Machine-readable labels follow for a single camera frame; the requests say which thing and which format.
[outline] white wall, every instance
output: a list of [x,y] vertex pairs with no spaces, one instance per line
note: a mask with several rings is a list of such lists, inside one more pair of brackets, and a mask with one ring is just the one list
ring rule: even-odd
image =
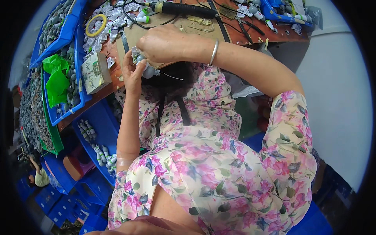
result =
[[60,0],[46,0],[37,10],[28,27],[25,29],[17,50],[13,55],[8,88],[13,88],[15,85],[18,85],[21,80],[25,79],[26,75],[23,74],[24,66],[22,62],[26,57],[31,56],[43,21],[59,1]]
[[312,33],[308,48],[286,43],[270,51],[302,82],[313,147],[358,191],[373,129],[368,74],[357,42],[335,6],[329,0],[306,5],[322,9],[324,29]]

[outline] dark hair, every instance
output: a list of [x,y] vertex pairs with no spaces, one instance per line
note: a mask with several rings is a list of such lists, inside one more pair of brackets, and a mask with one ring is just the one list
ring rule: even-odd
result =
[[162,73],[184,80],[181,81],[165,74],[153,76],[149,79],[142,78],[143,89],[145,89],[145,85],[151,86],[152,88],[148,89],[148,94],[151,94],[155,100],[160,100],[160,97],[165,95],[168,95],[167,102],[173,100],[174,96],[183,97],[187,94],[193,83],[195,83],[193,64],[191,62],[177,62],[160,70]]
[[30,179],[28,178],[27,179],[27,185],[30,187],[30,188],[32,188],[32,187],[34,187],[35,186],[35,183],[32,183],[31,181],[30,181]]

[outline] black handle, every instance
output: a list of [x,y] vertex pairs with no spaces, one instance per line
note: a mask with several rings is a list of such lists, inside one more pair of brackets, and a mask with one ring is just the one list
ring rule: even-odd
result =
[[[156,2],[151,4],[152,10],[155,11]],[[193,6],[181,3],[163,2],[162,13],[170,15],[192,15],[200,18],[213,19],[216,15],[216,11],[208,8],[203,8],[200,6]]]
[[251,37],[249,36],[248,32],[247,32],[246,29],[244,28],[244,25],[243,25],[241,22],[239,22],[239,25],[240,25],[240,28],[241,28],[241,30],[243,31],[243,34],[244,34],[244,36],[246,37],[246,39],[247,39],[251,44],[253,44]]
[[251,22],[249,21],[244,21],[249,27],[253,28],[254,30],[256,30],[257,32],[259,32],[262,36],[265,36],[265,33],[259,29],[257,26],[255,26],[254,24],[252,24]]

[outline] pliers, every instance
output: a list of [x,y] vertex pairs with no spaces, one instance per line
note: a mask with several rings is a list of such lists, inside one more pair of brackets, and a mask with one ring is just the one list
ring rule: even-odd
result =
[[246,39],[251,43],[253,44],[252,42],[252,39],[251,37],[249,36],[248,32],[246,31],[246,29],[244,28],[244,24],[248,25],[249,27],[253,28],[254,30],[256,30],[257,32],[259,32],[262,36],[265,36],[265,33],[259,29],[257,26],[253,25],[251,22],[248,22],[246,20],[241,20],[239,17],[235,16],[235,19],[238,20],[239,22],[239,26],[244,34],[244,36],[246,37]]

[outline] green tray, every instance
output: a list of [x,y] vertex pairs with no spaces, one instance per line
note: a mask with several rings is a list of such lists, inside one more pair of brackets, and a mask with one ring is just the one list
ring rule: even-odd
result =
[[[51,135],[52,143],[53,143],[53,146],[55,148],[55,150],[49,151],[49,152],[53,153],[55,155],[58,155],[59,152],[64,149],[64,145],[63,145],[63,142],[61,141],[58,127],[57,126],[52,126],[51,120],[50,120],[50,116],[48,115],[48,112],[47,112],[47,102],[46,102],[46,99],[44,97],[43,73],[44,73],[44,70],[43,70],[43,66],[42,66],[42,70],[41,70],[41,83],[42,83],[42,98],[43,98],[44,116],[46,117],[48,131],[49,131],[49,133]],[[44,150],[48,151],[47,148],[46,148],[46,144],[43,142],[43,140],[41,138],[39,138],[39,141],[41,142],[42,148]]]

